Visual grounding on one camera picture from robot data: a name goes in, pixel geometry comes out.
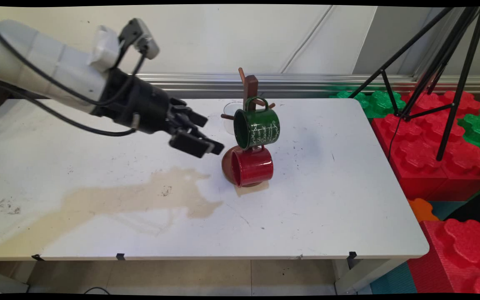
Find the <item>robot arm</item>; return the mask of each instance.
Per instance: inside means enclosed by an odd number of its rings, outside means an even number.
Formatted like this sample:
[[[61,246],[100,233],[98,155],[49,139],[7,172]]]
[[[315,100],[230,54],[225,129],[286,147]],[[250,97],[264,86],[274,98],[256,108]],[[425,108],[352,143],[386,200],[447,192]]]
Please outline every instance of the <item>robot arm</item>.
[[[118,68],[132,45],[142,56],[135,75],[144,59],[159,53],[141,19],[129,21],[119,36],[99,26],[89,54],[19,22],[4,20],[0,22],[0,80],[145,133],[166,131],[172,136],[170,146],[196,157],[219,154],[223,144],[198,129],[207,118],[193,112],[186,102]]]

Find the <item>stain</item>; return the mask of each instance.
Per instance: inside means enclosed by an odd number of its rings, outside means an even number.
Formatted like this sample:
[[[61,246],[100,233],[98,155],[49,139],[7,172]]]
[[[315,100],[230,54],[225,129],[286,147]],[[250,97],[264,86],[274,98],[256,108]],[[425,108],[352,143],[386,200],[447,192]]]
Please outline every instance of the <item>stain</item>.
[[[251,194],[252,192],[255,193],[255,192],[260,192],[262,190],[267,190],[268,188],[270,187],[270,184],[268,181],[265,181],[259,185],[256,185],[256,186],[251,186],[251,187],[238,187],[235,185],[235,190],[236,190],[236,195],[238,197],[241,197],[243,195],[246,195],[246,194]]]
[[[0,201],[0,212],[6,213],[7,215],[19,215],[21,213],[21,207],[13,203],[15,199],[6,199],[3,198]]]
[[[172,191],[172,186],[171,185],[168,185],[168,186],[162,186],[162,192],[160,193],[162,195],[162,197],[166,197],[168,196]]]
[[[99,216],[109,218],[111,223],[115,223],[113,226],[121,230],[155,237],[167,232],[175,224],[181,217],[179,212],[185,213],[186,218],[206,219],[223,204],[223,201],[209,202],[201,195],[198,182],[208,178],[210,175],[198,173],[195,169],[173,167],[151,174],[141,184],[79,188],[67,194],[57,210],[38,215],[27,229],[15,230],[8,238],[3,241],[0,239],[0,256],[7,255],[8,249],[41,252],[42,248],[57,243],[61,237]],[[171,186],[171,191],[175,190],[170,192],[166,201],[162,194],[158,194],[164,186]],[[153,211],[163,213],[164,218],[149,218],[149,213]]]
[[[21,207],[16,207],[13,211],[7,213],[7,215],[19,215],[21,212]]]

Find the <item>wooden mug stand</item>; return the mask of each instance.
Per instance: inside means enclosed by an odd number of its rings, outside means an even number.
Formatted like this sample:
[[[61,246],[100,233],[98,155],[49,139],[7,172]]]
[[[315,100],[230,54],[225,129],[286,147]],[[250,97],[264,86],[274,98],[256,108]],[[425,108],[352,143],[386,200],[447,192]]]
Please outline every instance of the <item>wooden mug stand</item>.
[[[245,107],[246,101],[250,97],[255,97],[258,93],[259,90],[259,80],[255,77],[255,75],[249,75],[245,76],[244,75],[244,70],[242,68],[238,68],[238,72],[240,73],[240,78],[242,79],[242,84],[244,84],[244,104],[243,106]],[[247,108],[248,111],[250,110],[256,110],[257,105],[265,106],[264,102],[259,100],[259,99],[253,99],[251,103],[249,104],[249,107]],[[272,109],[275,107],[275,103],[272,103],[269,105],[269,108]],[[228,120],[234,120],[235,117],[227,114],[221,114],[221,118],[225,118]],[[225,152],[225,155],[221,159],[221,169],[223,170],[223,174],[225,175],[225,178],[229,180],[232,184],[234,183],[233,180],[233,171],[231,169],[231,155],[234,150],[240,150],[240,146],[234,146],[233,148],[230,148]],[[260,182],[254,183],[254,184],[249,184],[244,186],[245,188],[249,188],[250,186],[256,186],[261,184]]]

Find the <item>green mug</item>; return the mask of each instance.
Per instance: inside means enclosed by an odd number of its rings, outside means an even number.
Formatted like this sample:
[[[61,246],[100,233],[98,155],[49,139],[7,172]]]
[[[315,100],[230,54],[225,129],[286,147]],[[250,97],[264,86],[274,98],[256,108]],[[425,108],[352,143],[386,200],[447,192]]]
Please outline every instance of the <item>green mug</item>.
[[[264,101],[265,109],[248,112],[249,104],[253,99]],[[277,114],[273,110],[270,110],[268,101],[258,96],[250,97],[245,102],[244,110],[237,110],[235,112],[233,126],[235,129],[236,142],[243,150],[254,146],[275,143],[280,134],[280,124]]]

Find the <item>floor tile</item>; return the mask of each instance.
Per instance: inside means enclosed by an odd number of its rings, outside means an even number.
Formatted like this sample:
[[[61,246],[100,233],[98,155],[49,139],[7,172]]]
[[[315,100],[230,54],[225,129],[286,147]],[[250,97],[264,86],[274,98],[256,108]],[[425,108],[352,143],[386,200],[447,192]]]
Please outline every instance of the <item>floor tile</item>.
[[[125,260],[114,262],[111,294],[249,296],[249,260]]]
[[[37,262],[29,277],[30,293],[82,294],[107,286],[114,261]],[[89,294],[104,294],[94,289]]]
[[[330,260],[252,260],[253,296],[335,295]]]

